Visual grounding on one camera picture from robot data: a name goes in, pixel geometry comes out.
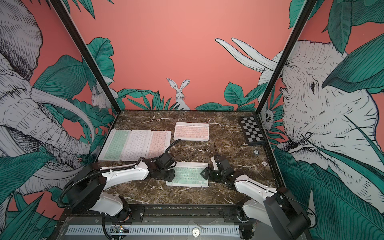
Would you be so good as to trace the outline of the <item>white keyboard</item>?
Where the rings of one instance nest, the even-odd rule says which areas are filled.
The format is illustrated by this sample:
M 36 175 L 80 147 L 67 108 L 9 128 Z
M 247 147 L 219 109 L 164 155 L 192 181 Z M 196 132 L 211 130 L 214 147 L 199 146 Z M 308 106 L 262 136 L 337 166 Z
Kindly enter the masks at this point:
M 137 161 L 145 157 L 150 142 L 151 131 L 132 130 L 124 148 L 122 161 Z

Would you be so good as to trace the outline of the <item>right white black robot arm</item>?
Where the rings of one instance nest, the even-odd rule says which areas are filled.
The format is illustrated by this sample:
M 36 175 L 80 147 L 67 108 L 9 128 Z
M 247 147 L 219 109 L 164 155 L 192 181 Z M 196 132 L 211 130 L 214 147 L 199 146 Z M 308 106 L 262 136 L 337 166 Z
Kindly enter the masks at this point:
M 281 240 L 296 240 L 311 226 L 307 213 L 288 196 L 291 192 L 285 187 L 270 188 L 231 168 L 223 171 L 206 167 L 201 176 L 250 197 L 242 206 L 246 217 L 272 227 Z

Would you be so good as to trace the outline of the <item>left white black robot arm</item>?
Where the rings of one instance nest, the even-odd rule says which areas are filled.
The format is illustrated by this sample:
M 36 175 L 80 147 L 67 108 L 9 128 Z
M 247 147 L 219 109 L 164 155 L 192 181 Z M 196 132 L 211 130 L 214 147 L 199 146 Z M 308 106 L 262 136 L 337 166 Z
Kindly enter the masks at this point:
M 61 208 L 70 209 L 73 214 L 94 211 L 124 222 L 132 215 L 128 203 L 124 197 L 110 195 L 106 190 L 146 179 L 172 182 L 176 164 L 169 154 L 153 159 L 140 158 L 135 164 L 115 167 L 100 167 L 93 163 L 65 185 L 57 204 Z

